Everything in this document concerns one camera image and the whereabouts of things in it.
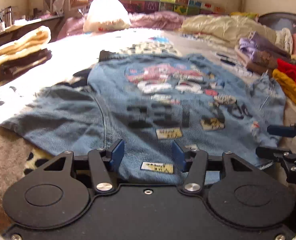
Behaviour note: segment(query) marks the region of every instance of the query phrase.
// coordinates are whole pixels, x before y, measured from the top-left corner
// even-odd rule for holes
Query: pink blanket
[[[171,11],[155,12],[151,14],[129,14],[131,28],[152,28],[175,30],[181,28],[185,16]]]

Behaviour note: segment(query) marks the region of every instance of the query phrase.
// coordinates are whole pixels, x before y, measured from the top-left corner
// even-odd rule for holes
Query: cream towel
[[[20,39],[0,46],[0,65],[6,61],[22,58],[45,49],[50,39],[50,29],[46,26],[40,26]]]

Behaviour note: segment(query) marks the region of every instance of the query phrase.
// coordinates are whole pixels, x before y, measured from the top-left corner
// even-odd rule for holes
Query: bed
[[[100,34],[79,34],[48,44],[47,48],[52,51],[53,55],[49,61],[7,84],[0,83],[0,101],[6,102],[0,108],[0,124],[14,114],[21,112],[23,106],[35,100],[36,95],[44,87],[79,81],[78,78],[72,79],[73,74],[96,64],[100,51],[133,54],[136,49],[142,51],[143,44],[149,43],[150,45],[144,48],[149,47],[151,49],[149,53],[155,51],[157,54],[160,50],[151,44],[158,43],[160,40],[170,44],[168,51],[171,50],[176,57],[184,57],[191,53],[202,54],[206,60],[221,66],[224,71],[233,73],[246,84],[259,78],[258,75],[247,72],[238,64],[233,48],[204,37],[145,28]],[[232,66],[222,59],[229,59],[229,61],[235,62],[235,65]],[[295,122],[296,106],[286,99],[284,124],[290,125]],[[284,138],[280,145],[296,152],[296,138]],[[1,206],[5,190],[24,176],[25,170],[33,170],[50,158],[51,155],[47,152],[32,145],[14,132],[0,127],[0,230],[5,229],[10,223]],[[270,167],[271,164],[265,162],[261,168]],[[279,166],[273,165],[268,170],[280,182],[286,184],[285,173]],[[296,192],[296,186],[290,185],[290,187]]]

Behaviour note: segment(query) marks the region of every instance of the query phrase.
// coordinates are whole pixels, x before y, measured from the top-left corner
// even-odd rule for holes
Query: screw
[[[286,240],[286,237],[284,235],[278,235],[275,240]]]
[[[102,182],[102,183],[99,183],[96,186],[96,189],[98,189],[100,191],[108,191],[108,190],[112,189],[112,185],[110,183],[107,183],[107,182]]]
[[[190,192],[195,192],[200,190],[200,185],[196,183],[189,183],[185,185],[185,190],[190,191]]]
[[[13,234],[12,235],[12,240],[21,240],[21,236],[18,234]]]
[[[151,195],[151,194],[153,193],[153,191],[152,191],[151,189],[146,189],[146,190],[144,191],[144,193],[145,193],[146,195]]]

